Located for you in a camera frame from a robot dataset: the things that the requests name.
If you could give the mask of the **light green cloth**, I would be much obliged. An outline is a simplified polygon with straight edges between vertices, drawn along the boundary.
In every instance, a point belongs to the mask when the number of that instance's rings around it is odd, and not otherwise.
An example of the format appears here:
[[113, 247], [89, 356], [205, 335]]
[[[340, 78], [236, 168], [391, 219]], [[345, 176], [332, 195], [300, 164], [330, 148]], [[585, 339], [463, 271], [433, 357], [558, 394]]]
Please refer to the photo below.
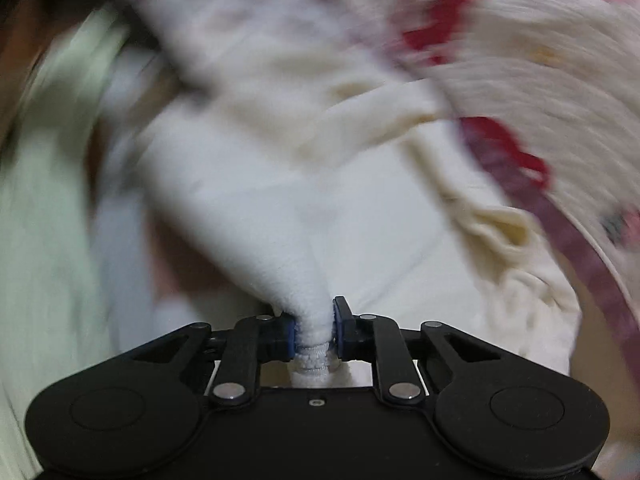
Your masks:
[[108, 9], [28, 77], [1, 153], [1, 475], [40, 471], [24, 418], [52, 382], [113, 353], [89, 236], [85, 157], [126, 30]]

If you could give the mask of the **bear print quilt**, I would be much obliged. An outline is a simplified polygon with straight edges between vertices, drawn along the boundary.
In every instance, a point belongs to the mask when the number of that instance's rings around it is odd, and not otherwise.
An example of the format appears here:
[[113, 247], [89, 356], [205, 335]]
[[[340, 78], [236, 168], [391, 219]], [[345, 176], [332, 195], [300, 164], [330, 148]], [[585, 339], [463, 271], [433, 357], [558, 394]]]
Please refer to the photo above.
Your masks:
[[639, 326], [639, 0], [340, 0], [361, 35], [436, 79], [488, 148], [589, 240], [612, 330]]

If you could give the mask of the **cream fleece garment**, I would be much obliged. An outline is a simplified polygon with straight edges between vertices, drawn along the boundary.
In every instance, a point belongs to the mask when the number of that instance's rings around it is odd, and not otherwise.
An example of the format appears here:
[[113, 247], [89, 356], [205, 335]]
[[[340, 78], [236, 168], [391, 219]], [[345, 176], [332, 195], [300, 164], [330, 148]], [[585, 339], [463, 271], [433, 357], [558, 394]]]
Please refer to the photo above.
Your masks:
[[194, 321], [292, 314], [290, 383], [366, 386], [332, 300], [434, 318], [560, 373], [578, 299], [537, 222], [460, 145], [440, 96], [350, 40], [323, 0], [130, 0], [205, 96], [122, 51], [96, 237], [129, 349]]

